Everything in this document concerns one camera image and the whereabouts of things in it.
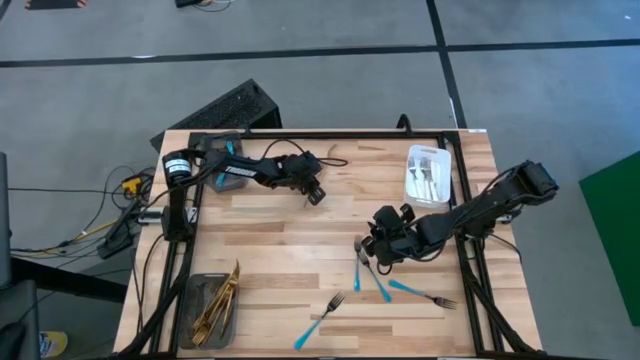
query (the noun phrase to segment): green panel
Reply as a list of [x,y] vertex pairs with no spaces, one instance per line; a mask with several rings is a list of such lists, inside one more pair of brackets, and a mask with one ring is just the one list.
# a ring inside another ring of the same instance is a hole
[[640,326],[640,151],[580,181],[631,323]]

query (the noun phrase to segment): blue handle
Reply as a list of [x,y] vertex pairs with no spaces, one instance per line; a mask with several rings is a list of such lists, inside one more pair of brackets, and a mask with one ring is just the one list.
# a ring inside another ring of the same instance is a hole
[[412,289],[407,285],[401,284],[395,280],[389,280],[389,286],[394,287],[396,289],[404,290],[406,292],[410,292],[412,294],[416,294],[418,296],[424,296],[425,294],[422,291],[418,291],[416,289]]
[[[229,154],[234,155],[233,154],[233,144],[231,143],[231,141],[227,141],[227,151],[229,152]],[[216,186],[221,188],[222,184],[224,183],[224,177],[225,177],[225,173],[222,173],[218,176],[218,180],[216,181]]]
[[375,280],[376,284],[378,284],[378,289],[380,289],[380,292],[382,293],[382,297],[384,297],[384,301],[391,302],[391,295],[389,294],[387,289],[385,289],[384,286],[380,284],[380,281],[376,277],[376,274],[373,273],[373,270],[371,270],[371,268],[369,268],[369,271],[371,271],[371,276],[373,276],[373,280]]
[[353,290],[355,290],[355,292],[360,292],[360,267],[358,266],[359,263],[360,260],[358,260],[358,258],[356,257],[356,279],[353,282]]
[[311,328],[309,328],[309,330],[307,330],[306,333],[302,334],[302,336],[300,336],[300,338],[298,340],[296,340],[296,342],[293,343],[293,348],[296,350],[300,350],[302,349],[302,347],[304,346],[304,343],[307,342],[307,339],[309,338],[309,336],[311,336],[311,333],[313,332],[313,330],[316,329],[316,327],[318,326],[318,324],[320,324],[320,321],[322,321],[323,318],[320,318],[318,320],[316,320],[316,322],[313,324],[313,326]]

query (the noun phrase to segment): blue-handled fork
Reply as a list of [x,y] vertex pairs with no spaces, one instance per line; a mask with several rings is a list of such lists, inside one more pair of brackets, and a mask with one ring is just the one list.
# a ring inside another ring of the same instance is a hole
[[367,254],[364,251],[360,251],[358,253],[358,256],[360,257],[360,262],[362,263],[362,265],[366,266],[367,269],[369,269],[371,276],[373,276],[373,280],[375,280],[376,284],[378,284],[378,289],[380,289],[380,292],[382,293],[382,297],[384,298],[384,301],[391,302],[391,295],[389,294],[387,289],[385,289],[384,286],[382,286],[382,284],[376,277],[376,274],[373,273],[373,270],[371,270],[371,265],[369,264],[369,258],[367,257]]
[[344,295],[342,293],[337,293],[336,296],[334,296],[333,299],[329,301],[329,305],[327,305],[327,310],[324,311],[324,314],[322,314],[320,319],[316,320],[316,322],[313,323],[313,325],[309,328],[309,330],[307,330],[304,334],[302,334],[302,336],[300,336],[300,338],[296,340],[295,343],[293,343],[293,348],[296,350],[302,349],[302,346],[304,346],[304,343],[307,342],[307,339],[309,338],[309,336],[311,336],[311,333],[313,333],[313,330],[315,330],[316,327],[320,325],[320,322],[322,321],[322,319],[324,319],[324,317],[327,316],[328,313],[335,311],[335,309],[337,309],[338,306],[340,306],[343,300],[344,300]]
[[399,283],[395,280],[389,280],[389,286],[394,287],[396,289],[404,290],[406,292],[409,292],[418,296],[426,297],[427,299],[431,299],[431,301],[433,301],[436,305],[440,306],[441,308],[455,310],[457,305],[456,302],[453,300],[445,299],[440,296],[436,296],[436,297],[429,296],[420,290],[412,289],[407,285]]
[[[233,144],[231,143],[231,141],[227,141],[226,146],[227,146],[227,151],[229,152],[229,154],[235,155],[234,152],[233,152]],[[222,174],[218,175],[218,180],[216,181],[216,186],[217,187],[219,187],[219,188],[222,187],[222,184],[224,184],[224,178],[225,178],[226,175],[227,174],[225,174],[225,173],[222,173]]]
[[356,251],[356,278],[353,281],[353,290],[360,292],[360,252],[362,251],[362,244],[357,240],[353,243],[353,249]]

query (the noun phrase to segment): black floor stripe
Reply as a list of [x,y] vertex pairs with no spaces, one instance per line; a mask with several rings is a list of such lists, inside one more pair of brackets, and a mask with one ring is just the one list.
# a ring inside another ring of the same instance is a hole
[[462,101],[458,93],[456,78],[453,75],[453,67],[451,66],[451,59],[447,52],[442,23],[440,22],[435,0],[427,0],[427,7],[429,8],[429,17],[431,18],[431,26],[433,27],[433,34],[436,38],[436,45],[438,45],[438,55],[440,55],[440,63],[442,64],[442,72],[444,73],[444,80],[447,84],[447,92],[449,93],[449,99],[451,99],[451,105],[453,106],[454,120],[458,128],[466,129],[468,127],[467,120],[462,110]]
[[584,40],[584,41],[550,41],[533,43],[507,43],[507,44],[474,44],[474,45],[448,45],[449,52],[473,52],[473,51],[509,51],[509,50],[551,50],[551,49],[589,49],[602,47],[640,46],[640,39],[618,40]]
[[0,4],[0,21],[4,17],[4,14],[7,13],[7,9],[9,8],[9,4],[11,4],[11,0],[4,0],[2,4]]
[[43,66],[79,66],[79,65],[113,65],[113,64],[153,64],[167,62],[193,62],[214,60],[249,60],[249,59],[277,59],[301,58],[317,56],[344,55],[384,55],[384,54],[415,54],[437,51],[435,45],[402,45],[402,46],[372,46],[353,48],[327,48],[302,50],[274,50],[247,51],[232,53],[159,55],[153,57],[109,57],[59,60],[17,60],[0,61],[0,68],[43,67]]
[[[2,15],[3,10],[6,11],[5,4],[6,2],[0,5],[0,15]],[[593,49],[593,48],[609,48],[609,47],[621,47],[621,46],[640,46],[640,39],[566,41],[566,42],[544,42],[544,43],[446,45],[446,46],[439,46],[439,45],[370,46],[370,47],[356,47],[356,48],[327,48],[327,49],[302,49],[302,50],[245,51],[245,52],[231,52],[231,53],[158,55],[158,56],[153,56],[149,58],[122,56],[122,57],[53,59],[53,60],[11,60],[11,61],[0,61],[0,68],[153,64],[153,63],[169,63],[169,62],[218,61],[218,60],[303,58],[303,57],[316,57],[316,56],[417,54],[417,53],[430,53],[430,52],[447,53],[447,52],[481,52],[481,51],[581,49],[581,48]]]

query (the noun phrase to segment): gold utensil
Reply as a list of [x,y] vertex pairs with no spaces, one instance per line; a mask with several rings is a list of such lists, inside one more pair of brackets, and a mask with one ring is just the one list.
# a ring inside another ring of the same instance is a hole
[[222,285],[217,288],[213,299],[209,301],[202,314],[193,323],[193,337],[191,341],[194,345],[200,346],[206,343],[221,318],[222,331],[220,332],[220,338],[224,336],[229,326],[233,297],[236,293],[239,278],[240,264],[236,260],[236,267],[233,272]]

